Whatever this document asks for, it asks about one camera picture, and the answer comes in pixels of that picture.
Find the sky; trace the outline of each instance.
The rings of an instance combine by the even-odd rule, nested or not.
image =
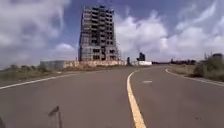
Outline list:
[[[223,0],[0,0],[0,68],[76,60],[84,5],[115,10],[122,59],[203,59],[224,53]]]

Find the road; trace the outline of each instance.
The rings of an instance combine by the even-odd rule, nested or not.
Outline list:
[[[0,90],[6,128],[132,128],[136,122],[127,90],[147,128],[223,128],[224,87],[178,77],[167,67],[80,73]]]

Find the low building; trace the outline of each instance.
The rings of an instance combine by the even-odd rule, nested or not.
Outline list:
[[[64,60],[41,61],[40,66],[44,66],[48,70],[60,70],[64,68]]]

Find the tall building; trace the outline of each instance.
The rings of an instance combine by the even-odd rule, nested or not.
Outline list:
[[[114,11],[105,6],[85,6],[81,18],[79,61],[119,60]]]

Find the white edge line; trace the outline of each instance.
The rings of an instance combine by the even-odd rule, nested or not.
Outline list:
[[[214,85],[218,85],[218,86],[224,86],[224,83],[217,83],[217,82],[212,82],[212,81],[208,81],[208,80],[199,80],[199,79],[194,79],[194,78],[189,78],[189,77],[185,77],[185,76],[181,76],[181,75],[178,75],[178,74],[175,74],[175,73],[172,73],[170,72],[168,69],[166,69],[166,72],[171,74],[171,75],[174,75],[174,76],[177,76],[177,77],[182,77],[182,78],[185,78],[185,79],[189,79],[189,80],[194,80],[194,81],[198,81],[198,82],[202,82],[202,83],[209,83],[209,84],[214,84]]]
[[[146,125],[144,123],[144,119],[141,115],[140,109],[138,107],[138,104],[136,102],[136,99],[133,95],[132,89],[131,89],[131,76],[136,73],[138,71],[134,71],[132,72],[128,78],[127,78],[127,91],[128,91],[128,98],[129,98],[129,102],[130,102],[130,106],[131,106],[131,110],[132,110],[132,115],[133,115],[133,119],[134,119],[134,123],[135,123],[135,128],[146,128]]]
[[[39,80],[33,80],[33,81],[24,82],[24,83],[7,85],[7,86],[0,87],[0,90],[1,89],[6,89],[6,88],[11,88],[11,87],[16,87],[16,86],[20,86],[20,85],[32,84],[32,83],[37,83],[37,82],[41,82],[41,81],[47,81],[47,80],[52,80],[52,79],[57,79],[57,78],[73,76],[73,75],[77,75],[77,74],[69,74],[69,75],[63,75],[63,76],[57,76],[57,77],[49,77],[49,78],[45,78],[45,79],[39,79]]]

